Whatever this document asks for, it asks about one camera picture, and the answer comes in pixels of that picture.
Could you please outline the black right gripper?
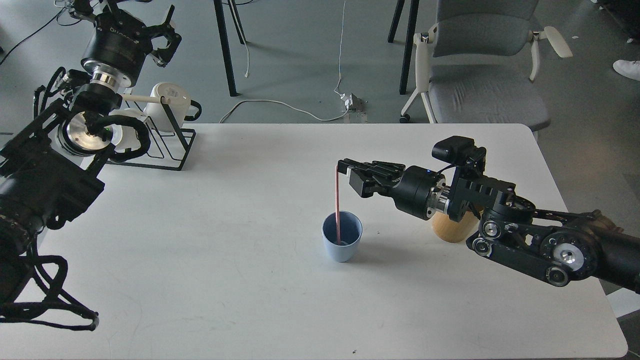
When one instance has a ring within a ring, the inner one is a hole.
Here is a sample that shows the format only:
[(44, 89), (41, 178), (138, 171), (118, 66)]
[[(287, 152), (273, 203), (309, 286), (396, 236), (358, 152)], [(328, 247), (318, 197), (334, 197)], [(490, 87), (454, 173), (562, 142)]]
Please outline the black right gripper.
[(438, 171), (397, 162), (338, 160), (338, 173), (347, 174), (348, 169), (349, 184), (361, 198), (378, 193), (393, 199), (398, 210), (423, 220), (432, 218), (436, 211), (443, 212), (437, 203), (446, 182)]

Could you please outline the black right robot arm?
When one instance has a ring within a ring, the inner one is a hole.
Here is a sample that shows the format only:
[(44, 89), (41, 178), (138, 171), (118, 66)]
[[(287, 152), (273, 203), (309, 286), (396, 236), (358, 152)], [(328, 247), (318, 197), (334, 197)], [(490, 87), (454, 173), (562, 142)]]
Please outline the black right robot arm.
[(361, 198), (392, 198), (398, 210), (423, 220), (440, 213), (461, 223), (471, 212), (477, 228), (465, 243), (483, 258), (555, 287), (595, 277), (639, 291), (639, 239), (599, 210), (538, 209), (515, 193), (514, 183), (484, 175), (483, 158), (450, 160), (448, 167), (455, 168), (449, 186), (442, 171), (419, 166), (348, 158), (337, 163)]

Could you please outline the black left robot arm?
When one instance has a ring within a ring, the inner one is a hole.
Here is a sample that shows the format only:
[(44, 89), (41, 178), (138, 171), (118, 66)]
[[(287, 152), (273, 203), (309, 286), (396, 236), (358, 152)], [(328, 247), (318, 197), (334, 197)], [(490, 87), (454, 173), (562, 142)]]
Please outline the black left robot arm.
[(137, 84), (151, 57), (164, 68), (181, 35), (172, 25), (174, 6), (162, 23), (146, 25), (101, 0), (73, 0), (72, 18), (93, 24), (82, 69), (58, 68), (33, 96), (33, 119), (1, 149), (1, 321), (62, 330), (93, 331), (97, 312), (63, 285), (67, 260), (40, 255), (38, 235), (78, 218), (105, 189), (105, 164), (124, 163), (150, 150), (150, 130), (138, 117), (115, 114), (120, 89)]

